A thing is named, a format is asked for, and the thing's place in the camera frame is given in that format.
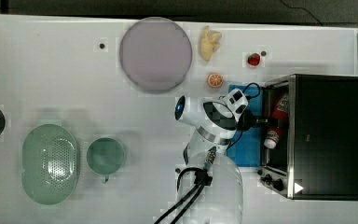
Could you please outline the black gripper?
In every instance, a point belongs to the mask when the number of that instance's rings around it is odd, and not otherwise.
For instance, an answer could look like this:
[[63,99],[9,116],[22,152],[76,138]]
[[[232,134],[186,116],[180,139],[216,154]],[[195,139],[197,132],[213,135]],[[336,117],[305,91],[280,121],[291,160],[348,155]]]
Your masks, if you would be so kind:
[[239,118],[237,130],[247,132],[251,128],[265,128],[268,126],[268,118],[255,116],[251,110],[244,110]]

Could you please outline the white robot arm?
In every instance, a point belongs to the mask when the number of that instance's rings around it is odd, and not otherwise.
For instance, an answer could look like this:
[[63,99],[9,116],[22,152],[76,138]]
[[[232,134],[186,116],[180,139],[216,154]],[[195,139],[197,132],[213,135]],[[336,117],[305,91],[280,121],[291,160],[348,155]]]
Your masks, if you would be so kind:
[[183,151],[185,168],[176,182],[177,202],[170,224],[241,224],[243,183],[227,155],[250,97],[236,89],[219,99],[177,100],[174,117],[195,129]]

